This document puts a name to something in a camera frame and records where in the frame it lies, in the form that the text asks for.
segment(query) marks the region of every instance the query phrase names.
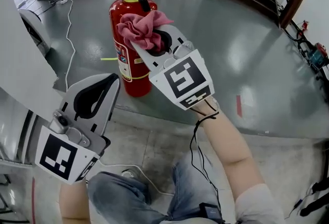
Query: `standing person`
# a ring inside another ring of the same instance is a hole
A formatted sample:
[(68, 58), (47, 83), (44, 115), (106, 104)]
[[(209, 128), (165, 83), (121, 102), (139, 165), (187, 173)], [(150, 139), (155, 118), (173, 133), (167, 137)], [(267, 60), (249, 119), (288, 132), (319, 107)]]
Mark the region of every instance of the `standing person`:
[[(224, 167), (235, 201), (238, 223), (284, 224), (282, 210), (264, 183), (240, 132), (222, 111), (214, 111), (216, 102), (213, 98), (209, 97), (207, 102), (202, 101), (194, 108), (200, 112), (198, 123), (203, 125)], [(201, 122), (204, 115), (212, 119)], [(62, 184), (59, 204), (63, 224), (90, 223), (88, 195), (97, 212), (109, 224), (216, 224), (211, 219), (202, 218), (204, 216), (199, 207), (201, 203), (208, 203), (218, 207), (219, 211), (221, 208), (221, 198), (218, 200), (215, 188), (203, 175), (206, 170), (209, 179), (214, 181), (212, 165), (204, 157), (204, 160), (201, 159), (200, 153), (193, 151), (173, 167), (175, 195), (168, 215), (163, 215), (148, 205), (148, 187), (133, 177), (132, 172), (124, 171), (121, 176), (100, 172), (91, 178), (88, 188), (85, 182)], [(192, 166), (192, 158), (199, 171)]]

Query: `pink cloth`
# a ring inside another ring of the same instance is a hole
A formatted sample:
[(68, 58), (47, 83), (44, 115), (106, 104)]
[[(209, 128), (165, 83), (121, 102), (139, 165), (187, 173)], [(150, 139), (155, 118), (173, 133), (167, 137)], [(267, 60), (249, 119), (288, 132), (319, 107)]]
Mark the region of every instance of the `pink cloth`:
[(153, 28), (164, 24), (173, 23), (166, 15), (158, 10), (152, 10), (147, 16), (136, 14), (125, 14), (117, 24), (118, 32), (123, 36), (124, 43), (134, 49), (130, 41), (137, 43), (142, 49), (155, 49), (162, 51), (164, 49), (161, 36), (153, 32)]

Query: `fire extinguisher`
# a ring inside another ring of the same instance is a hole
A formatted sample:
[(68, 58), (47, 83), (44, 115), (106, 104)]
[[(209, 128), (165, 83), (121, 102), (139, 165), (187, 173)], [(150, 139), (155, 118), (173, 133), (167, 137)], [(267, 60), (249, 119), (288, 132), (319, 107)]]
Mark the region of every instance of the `fire extinguisher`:
[(152, 0), (116, 0), (109, 8), (109, 17), (117, 50), (119, 69), (126, 92), (133, 97), (141, 97), (150, 92), (149, 69), (137, 52), (129, 48), (117, 31), (117, 24), (126, 13), (146, 16), (151, 10), (157, 10)]

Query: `floor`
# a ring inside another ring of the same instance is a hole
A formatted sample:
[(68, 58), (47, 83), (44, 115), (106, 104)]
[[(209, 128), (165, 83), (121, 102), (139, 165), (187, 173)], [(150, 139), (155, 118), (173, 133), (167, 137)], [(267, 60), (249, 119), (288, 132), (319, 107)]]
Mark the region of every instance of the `floor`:
[[(112, 144), (102, 157), (104, 164), (138, 165), (160, 190), (169, 193), (174, 191), (171, 165), (189, 151), (190, 136), (170, 135), (115, 122), (108, 124), (105, 136), (111, 139)], [(253, 137), (261, 140), (250, 144), (255, 160), (276, 201), (287, 216), (296, 201), (304, 196), (310, 184), (320, 179), (321, 150), (310, 140), (265, 137), (268, 141), (264, 141), (263, 136)], [(227, 223), (234, 223), (234, 202), (223, 168), (205, 138), (200, 138), (199, 145), (214, 164), (217, 175), (215, 184), (220, 190), (223, 216)], [(123, 166), (106, 168), (96, 163), (87, 175), (87, 179), (99, 171), (120, 173), (125, 168)], [(60, 182), (40, 168), (13, 171), (10, 174), (12, 184), (7, 188), (0, 187), (0, 191), (14, 209), (31, 220), (33, 177), (35, 178), (36, 223), (61, 223), (58, 204)], [(171, 197), (159, 195), (154, 189), (151, 189), (151, 194), (152, 207), (166, 213)], [(324, 209), (318, 210), (305, 218), (297, 216), (297, 212), (294, 212), (287, 223), (316, 223), (323, 211)], [(90, 206), (90, 212), (93, 224), (106, 223), (93, 206)]]
[[(77, 53), (68, 83), (97, 73), (118, 73), (115, 62), (100, 61), (102, 57), (116, 56), (108, 18), (108, 8), (115, 0), (73, 1), (69, 36)], [(329, 124), (323, 117), (329, 116), (329, 109), (320, 84), (274, 23), (232, 0), (154, 1), (200, 50), (222, 110), (242, 133), (299, 138), (328, 136)], [(71, 45), (65, 39), (70, 3), (58, 4), (42, 13), (48, 7), (47, 1), (35, 2), (30, 9), (41, 13), (52, 39), (53, 49), (47, 60), (59, 77), (55, 88), (64, 91), (64, 77), (72, 55)], [(237, 112), (239, 98), (241, 116)], [(156, 88), (145, 97), (132, 98), (122, 86), (116, 107), (169, 121), (194, 123), (192, 114), (169, 103)]]

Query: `wooden handrail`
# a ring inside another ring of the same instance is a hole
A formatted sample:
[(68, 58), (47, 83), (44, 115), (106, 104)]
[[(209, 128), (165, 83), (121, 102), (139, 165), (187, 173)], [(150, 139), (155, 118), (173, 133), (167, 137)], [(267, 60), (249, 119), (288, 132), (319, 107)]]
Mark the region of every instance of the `wooden handrail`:
[(282, 29), (286, 29), (289, 25), (302, 2), (303, 0), (288, 0), (287, 5), (283, 9), (279, 18), (279, 23)]

